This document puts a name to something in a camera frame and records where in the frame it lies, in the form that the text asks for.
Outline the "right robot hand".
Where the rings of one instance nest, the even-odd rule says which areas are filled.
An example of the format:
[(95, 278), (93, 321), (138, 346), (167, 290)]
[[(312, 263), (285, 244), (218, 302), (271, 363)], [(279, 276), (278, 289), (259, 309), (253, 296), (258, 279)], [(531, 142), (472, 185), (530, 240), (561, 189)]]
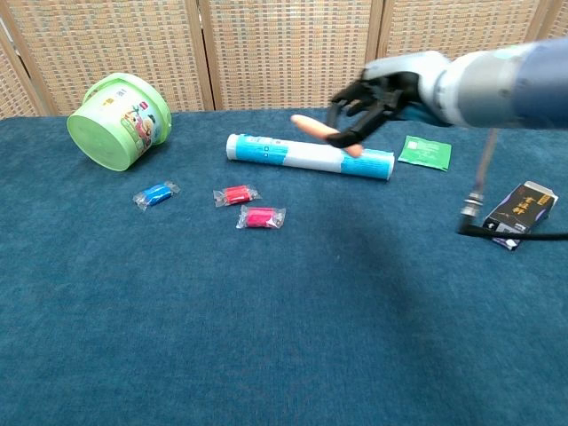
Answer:
[(331, 98), (326, 125), (336, 126), (342, 111), (348, 117), (364, 115), (346, 130), (325, 137), (326, 142), (337, 148), (361, 144), (387, 121), (449, 127), (438, 101), (438, 84), (449, 64), (438, 51), (368, 62), (357, 79)]

